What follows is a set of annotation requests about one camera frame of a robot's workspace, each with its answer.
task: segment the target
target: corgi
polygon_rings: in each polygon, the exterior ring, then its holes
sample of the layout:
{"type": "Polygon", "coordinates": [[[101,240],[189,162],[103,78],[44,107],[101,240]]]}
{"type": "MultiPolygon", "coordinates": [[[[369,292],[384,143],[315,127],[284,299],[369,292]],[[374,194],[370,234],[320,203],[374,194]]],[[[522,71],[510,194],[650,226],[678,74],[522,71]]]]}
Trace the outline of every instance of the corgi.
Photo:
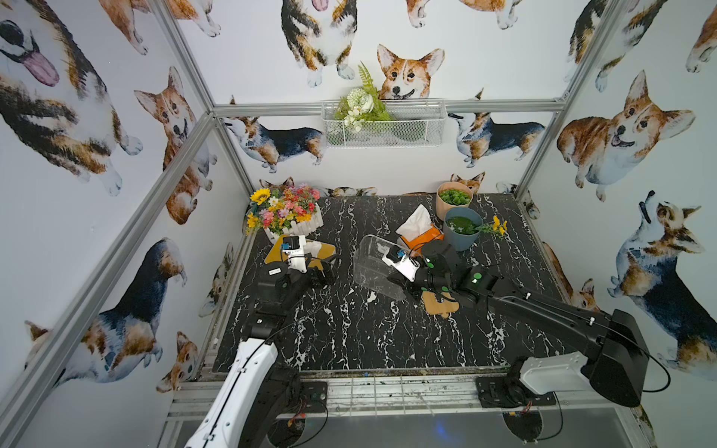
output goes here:
{"type": "Polygon", "coordinates": [[[76,378],[111,383],[132,373],[141,362],[149,366],[152,355],[159,362],[162,347],[156,339],[172,277],[186,284],[179,248],[169,238],[148,251],[120,302],[97,316],[62,370],[55,387],[76,378]]]}
{"type": "MultiPolygon", "coordinates": [[[[268,181],[265,181],[264,179],[259,179],[259,185],[261,185],[261,187],[263,189],[269,189],[269,190],[279,189],[281,191],[284,191],[285,189],[290,189],[290,188],[294,187],[294,178],[289,177],[284,181],[283,184],[278,184],[278,185],[272,184],[268,181]]],[[[350,186],[340,186],[335,189],[323,189],[321,187],[316,187],[315,189],[319,192],[320,197],[322,197],[322,198],[326,198],[326,197],[328,197],[328,198],[345,198],[345,197],[350,197],[350,196],[375,196],[376,195],[376,188],[374,188],[372,186],[365,188],[365,189],[355,189],[350,186]]]]}
{"type": "Polygon", "coordinates": [[[558,275],[558,280],[560,280],[560,283],[562,283],[563,287],[565,288],[565,291],[568,293],[568,297],[570,298],[570,305],[573,305],[577,308],[582,308],[584,310],[600,311],[600,308],[598,308],[595,304],[595,282],[593,281],[593,279],[588,279],[583,284],[583,288],[579,292],[576,292],[575,290],[573,290],[570,281],[568,281],[568,277],[565,276],[565,272],[563,272],[563,267],[560,265],[560,260],[558,260],[558,257],[556,257],[555,252],[553,252],[553,249],[546,242],[543,242],[543,248],[548,255],[548,260],[550,260],[550,263],[555,268],[555,272],[558,275]]]}
{"type": "MultiPolygon", "coordinates": [[[[482,94],[481,90],[475,99],[479,100],[482,94]]],[[[459,152],[467,156],[464,159],[464,162],[468,162],[466,168],[475,166],[475,162],[481,157],[491,156],[515,147],[521,150],[521,154],[516,160],[523,160],[535,148],[538,138],[545,130],[545,126],[535,122],[494,123],[490,112],[464,113],[462,115],[449,113],[448,116],[458,122],[456,145],[459,152]]]]}
{"type": "MultiPolygon", "coordinates": [[[[498,193],[515,194],[516,191],[518,190],[518,184],[510,184],[508,182],[498,182],[495,185],[495,189],[498,190],[498,193]]],[[[530,191],[526,191],[526,193],[523,195],[523,206],[526,208],[526,211],[528,212],[528,216],[531,219],[540,218],[540,209],[535,204],[535,202],[533,202],[533,198],[531,198],[530,191]]]]}
{"type": "Polygon", "coordinates": [[[346,59],[357,26],[356,0],[283,0],[281,29],[309,87],[321,84],[327,65],[345,80],[356,76],[346,59]]]}
{"type": "Polygon", "coordinates": [[[701,62],[709,62],[715,48],[717,48],[717,6],[705,20],[702,33],[697,38],[694,47],[692,47],[690,56],[687,58],[687,71],[690,73],[699,72],[701,62]]]}
{"type": "Polygon", "coordinates": [[[142,142],[127,135],[107,86],[44,0],[0,3],[0,114],[26,146],[110,196],[122,178],[110,156],[142,142]]]}
{"type": "Polygon", "coordinates": [[[617,277],[610,279],[614,287],[607,292],[630,297],[677,340],[673,359],[665,362],[668,367],[717,381],[717,323],[677,273],[681,253],[705,250],[685,227],[685,220],[700,207],[678,207],[651,191],[638,209],[640,227],[620,247],[617,277]]]}
{"type": "Polygon", "coordinates": [[[407,100],[428,98],[431,78],[445,59],[445,52],[437,48],[421,59],[402,59],[379,44],[379,64],[386,75],[379,98],[382,100],[407,100]]]}
{"type": "Polygon", "coordinates": [[[625,107],[611,120],[588,117],[570,122],[557,146],[567,163],[578,167],[575,184],[597,184],[596,195],[605,202],[605,188],[624,178],[647,157],[658,141],[674,137],[692,126],[691,110],[662,111],[647,94],[641,71],[632,82],[625,107]]]}
{"type": "Polygon", "coordinates": [[[179,383],[187,381],[196,371],[199,349],[181,331],[177,332],[177,362],[164,378],[157,383],[157,392],[164,394],[179,389],[179,383]]]}
{"type": "MultiPolygon", "coordinates": [[[[196,122],[189,104],[184,99],[179,72],[174,66],[169,67],[167,88],[160,93],[135,90],[135,96],[142,107],[164,126],[164,133],[167,135],[167,147],[164,150],[162,165],[164,171],[179,152],[196,122]]],[[[216,163],[217,156],[210,154],[207,146],[202,145],[166,204],[169,215],[177,224],[186,223],[189,215],[195,210],[197,205],[195,198],[199,194],[199,188],[207,191],[212,189],[212,181],[206,177],[209,175],[209,164],[216,163]]]]}
{"type": "MultiPolygon", "coordinates": [[[[229,101],[234,104],[234,97],[229,101]]],[[[258,123],[259,117],[225,118],[224,125],[237,137],[239,146],[254,160],[262,162],[270,173],[276,173],[276,164],[301,153],[316,157],[314,165],[321,163],[323,133],[314,128],[267,129],[258,123]]]]}
{"type": "Polygon", "coordinates": [[[212,280],[212,288],[209,290],[209,294],[206,295],[204,304],[199,309],[199,317],[203,318],[208,316],[217,309],[219,299],[222,298],[222,290],[227,282],[229,276],[229,270],[232,268],[234,261],[234,245],[230,242],[227,244],[227,251],[224,253],[224,259],[214,273],[214,280],[212,280]]]}
{"type": "MultiPolygon", "coordinates": [[[[612,39],[602,55],[601,70],[595,79],[595,87],[604,92],[607,87],[607,75],[617,66],[635,45],[640,43],[645,32],[652,25],[657,13],[667,0],[630,0],[627,11],[621,18],[619,34],[612,39]]],[[[575,21],[575,28],[570,38],[568,61],[575,62],[570,73],[565,76],[566,82],[575,74],[577,66],[587,51],[598,23],[602,18],[607,0],[590,0],[575,21]]]]}
{"type": "MultiPolygon", "coordinates": [[[[214,0],[167,0],[167,6],[175,19],[194,21],[209,37],[219,36],[219,30],[222,29],[209,16],[213,3],[214,0]]],[[[134,11],[151,13],[149,0],[100,0],[100,5],[132,47],[139,54],[147,54],[147,46],[135,28],[134,11]]]]}
{"type": "Polygon", "coordinates": [[[32,348],[30,348],[30,353],[28,353],[27,358],[25,358],[25,368],[27,368],[40,351],[40,348],[42,348],[51,336],[52,330],[35,325],[29,320],[25,320],[25,325],[27,325],[27,329],[30,332],[30,339],[32,339],[32,348]]]}
{"type": "Polygon", "coordinates": [[[450,177],[451,182],[458,182],[459,184],[465,185],[466,187],[468,187],[469,190],[473,192],[473,194],[476,194],[478,192],[478,189],[480,188],[480,183],[483,182],[483,179],[485,179],[485,171],[483,171],[481,174],[478,174],[472,179],[463,179],[457,174],[451,174],[450,177]]]}
{"type": "MultiPolygon", "coordinates": [[[[415,28],[425,25],[426,3],[430,0],[406,0],[408,19],[415,28]]],[[[500,29],[508,29],[518,20],[516,5],[522,0],[460,0],[464,5],[476,11],[495,12],[500,29]]]]}

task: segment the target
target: white wire basket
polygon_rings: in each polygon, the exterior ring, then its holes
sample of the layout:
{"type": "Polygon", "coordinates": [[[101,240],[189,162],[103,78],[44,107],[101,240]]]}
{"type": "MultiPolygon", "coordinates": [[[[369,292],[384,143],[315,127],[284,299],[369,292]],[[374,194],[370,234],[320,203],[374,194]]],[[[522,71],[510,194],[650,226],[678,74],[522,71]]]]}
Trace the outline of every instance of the white wire basket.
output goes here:
{"type": "Polygon", "coordinates": [[[447,117],[443,100],[384,101],[395,121],[365,122],[359,132],[336,120],[338,101],[321,105],[324,133],[329,146],[339,148],[423,148],[443,142],[447,117]]]}

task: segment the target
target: clear plastic container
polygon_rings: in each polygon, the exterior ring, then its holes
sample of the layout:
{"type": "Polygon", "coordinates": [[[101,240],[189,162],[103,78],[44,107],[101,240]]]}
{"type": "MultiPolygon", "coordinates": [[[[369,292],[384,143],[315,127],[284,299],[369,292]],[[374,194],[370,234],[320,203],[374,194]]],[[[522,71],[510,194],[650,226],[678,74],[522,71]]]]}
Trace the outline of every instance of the clear plastic container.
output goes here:
{"type": "Polygon", "coordinates": [[[376,235],[366,235],[353,253],[353,281],[391,299],[405,300],[403,289],[386,279],[396,272],[382,260],[391,246],[398,247],[376,235]]]}

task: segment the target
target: sunflower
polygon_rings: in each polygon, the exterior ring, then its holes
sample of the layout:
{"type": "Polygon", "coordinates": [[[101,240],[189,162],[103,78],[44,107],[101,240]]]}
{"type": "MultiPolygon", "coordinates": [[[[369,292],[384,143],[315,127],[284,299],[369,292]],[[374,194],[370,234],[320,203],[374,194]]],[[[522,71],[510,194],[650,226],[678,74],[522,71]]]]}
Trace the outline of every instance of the sunflower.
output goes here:
{"type": "Polygon", "coordinates": [[[257,205],[261,205],[264,201],[269,199],[269,196],[271,196],[271,191],[269,191],[269,189],[258,189],[253,195],[251,195],[251,200],[256,202],[257,205]]]}

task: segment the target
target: wire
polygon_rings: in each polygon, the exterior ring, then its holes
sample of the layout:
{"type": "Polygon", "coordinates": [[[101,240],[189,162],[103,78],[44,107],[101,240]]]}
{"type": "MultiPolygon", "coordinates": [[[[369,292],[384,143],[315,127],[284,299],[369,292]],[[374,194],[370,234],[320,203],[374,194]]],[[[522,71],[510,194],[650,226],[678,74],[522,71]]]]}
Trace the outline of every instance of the wire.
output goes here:
{"type": "Polygon", "coordinates": [[[536,439],[536,442],[553,439],[554,437],[557,437],[558,435],[560,435],[560,433],[563,431],[563,423],[565,423],[563,420],[563,408],[560,406],[560,400],[558,400],[558,394],[553,392],[553,395],[555,396],[555,402],[558,404],[558,409],[560,410],[560,429],[558,429],[558,432],[553,434],[552,436],[541,437],[540,439],[536,439]]]}
{"type": "Polygon", "coordinates": [[[321,406],[323,406],[323,408],[326,410],[326,417],[323,420],[323,424],[321,425],[321,428],[319,428],[318,431],[313,436],[309,437],[308,439],[299,443],[298,445],[291,445],[292,448],[300,447],[301,445],[303,445],[307,442],[310,442],[311,440],[313,440],[314,437],[318,436],[319,433],[321,433],[321,430],[323,430],[323,428],[326,426],[326,422],[328,421],[328,407],[326,407],[326,405],[324,403],[322,403],[321,401],[311,401],[311,403],[319,403],[321,406]]]}

